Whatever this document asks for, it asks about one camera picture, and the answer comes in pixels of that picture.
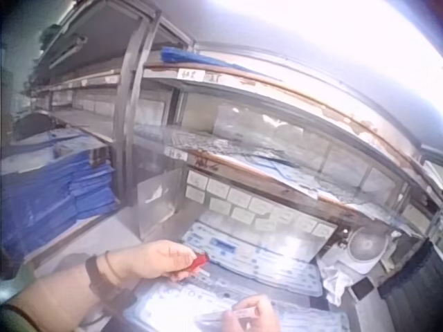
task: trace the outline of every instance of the white label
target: white label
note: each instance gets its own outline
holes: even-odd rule
[[[334,232],[333,227],[319,223],[315,228],[315,230],[312,232],[312,234],[315,235],[316,237],[324,237],[325,239],[328,239],[331,237],[333,232]]]
[[[302,230],[303,232],[312,232],[314,228],[317,226],[317,221],[308,216],[300,216],[294,223],[294,228],[298,230]]]
[[[117,84],[118,76],[117,75],[105,76],[105,82],[108,84]]]
[[[264,232],[273,232],[277,228],[277,221],[272,219],[256,219],[255,229]]]
[[[208,178],[206,176],[203,176],[201,174],[198,174],[193,171],[189,171],[188,173],[188,181],[190,185],[193,185],[194,187],[197,187],[201,190],[206,189],[206,183],[208,183]]]
[[[200,71],[198,69],[180,68],[179,73],[177,74],[177,78],[179,80],[203,82],[203,79],[205,78],[205,71]]]
[[[188,159],[188,153],[178,150],[178,149],[174,149],[173,147],[165,147],[165,155],[172,158],[172,159],[177,159],[177,160],[184,160],[187,161]]]
[[[190,185],[186,187],[186,197],[192,199],[193,201],[199,202],[200,204],[203,204],[205,201],[205,193],[191,187]]]
[[[245,223],[246,225],[252,224],[254,221],[254,213],[249,212],[248,210],[241,209],[239,207],[234,207],[233,213],[231,216],[238,221],[241,221],[242,223]]]
[[[206,190],[215,196],[226,199],[229,192],[229,186],[210,178],[208,182],[208,189]]]
[[[251,195],[245,194],[239,190],[231,188],[229,190],[228,201],[234,203],[242,208],[247,209],[249,206],[249,202],[251,201]]]
[[[291,210],[275,207],[269,218],[277,221],[278,223],[285,223],[288,225],[291,223],[292,217],[293,212]]]
[[[221,214],[229,215],[231,204],[221,199],[210,199],[209,208]]]
[[[256,214],[266,214],[270,213],[273,209],[274,205],[263,201],[262,199],[257,199],[255,197],[252,198],[251,204],[249,204],[249,210]]]

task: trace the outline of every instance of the stack of blue folders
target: stack of blue folders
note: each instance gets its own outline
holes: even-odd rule
[[[1,245],[14,260],[117,208],[107,147],[77,129],[18,142],[1,160]]]

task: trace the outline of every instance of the red pen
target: red pen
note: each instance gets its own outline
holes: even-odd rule
[[[188,271],[193,272],[196,269],[198,269],[200,266],[205,265],[206,263],[209,263],[209,256],[205,252],[203,254],[196,254],[197,258],[194,259],[187,268],[184,268],[182,271]]]

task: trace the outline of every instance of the ceiling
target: ceiling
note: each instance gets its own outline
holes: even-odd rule
[[[292,10],[294,24],[298,24],[299,27],[298,30],[294,30],[280,24],[279,21],[283,20],[283,18],[275,16],[275,8],[269,11],[270,15],[275,17],[264,19],[264,17],[249,13],[248,8],[239,10],[239,8],[235,7],[236,5],[233,5],[233,3],[247,3],[248,1],[156,0],[155,2],[170,21],[185,33],[188,33],[197,42],[238,45],[279,54],[282,57],[295,60],[310,69],[341,81],[374,100],[396,118],[406,128],[406,131],[412,133],[418,141],[437,149],[443,149],[443,102],[438,103],[441,100],[436,102],[427,98],[431,94],[428,93],[426,88],[431,86],[433,87],[431,90],[437,91],[439,88],[436,90],[435,85],[443,82],[443,80],[439,80],[440,76],[436,76],[436,79],[430,81],[429,85],[427,85],[428,82],[423,82],[423,77],[426,79],[426,76],[423,75],[418,75],[412,79],[409,76],[410,81],[397,79],[395,75],[401,76],[403,71],[410,71],[414,74],[421,70],[421,66],[426,66],[423,63],[418,63],[420,62],[418,58],[414,58],[416,53],[414,48],[405,49],[402,56],[397,58],[398,63],[394,62],[392,66],[387,62],[384,64],[384,67],[378,66],[374,62],[377,59],[382,61],[385,58],[389,58],[391,51],[398,52],[401,47],[399,44],[400,39],[405,39],[405,45],[408,45],[408,40],[414,36],[401,33],[398,40],[397,38],[391,38],[391,40],[384,44],[379,42],[377,47],[370,48],[370,43],[365,40],[368,40],[370,37],[364,33],[378,29],[383,35],[387,31],[380,29],[380,18],[377,13],[377,15],[371,17],[371,26],[366,27],[367,30],[362,30],[363,34],[354,36],[354,39],[351,36],[350,40],[342,39],[339,44],[334,44],[330,42],[335,37],[332,33],[343,31],[343,34],[346,35],[354,26],[359,25],[358,18],[353,18],[353,26],[344,26],[342,27],[344,30],[337,30],[336,27],[340,25],[340,22],[332,22],[330,19],[325,20],[326,17],[329,18],[326,16],[328,13],[321,13],[320,11],[318,12],[319,15],[312,15],[312,20],[309,16],[305,18],[306,20],[303,21],[303,24],[306,28],[304,28],[300,22],[300,18],[303,17],[300,16],[297,7],[292,6],[288,10]],[[275,3],[276,1],[281,2],[285,0],[269,1],[269,3]],[[428,48],[429,50],[423,52],[425,55],[435,53],[435,49],[432,49],[431,46]],[[371,52],[373,57],[363,61],[359,58],[359,54],[363,54],[362,52]],[[415,63],[411,62],[412,65],[410,65],[406,62],[407,56],[411,57],[411,61],[415,61]],[[436,57],[435,54],[430,56],[433,56],[433,59],[437,59],[436,61],[439,63],[440,56]],[[429,66],[424,68],[425,72],[426,70],[431,70],[429,73],[434,74],[436,71],[441,70],[441,78],[443,79],[443,66],[440,68],[438,66],[432,68]],[[421,84],[419,87],[424,87],[424,89],[415,89],[414,84],[416,82]]]

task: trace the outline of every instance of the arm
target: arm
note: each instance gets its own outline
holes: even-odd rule
[[[187,268],[195,257],[190,248],[181,244],[157,241],[110,252],[109,264],[114,271],[103,256],[97,259],[97,265],[112,284],[121,286],[128,279],[152,279],[161,275],[181,280],[189,273],[175,271]],[[72,331],[100,301],[89,284],[86,268],[81,264],[36,281],[10,304],[27,313],[43,331]]]

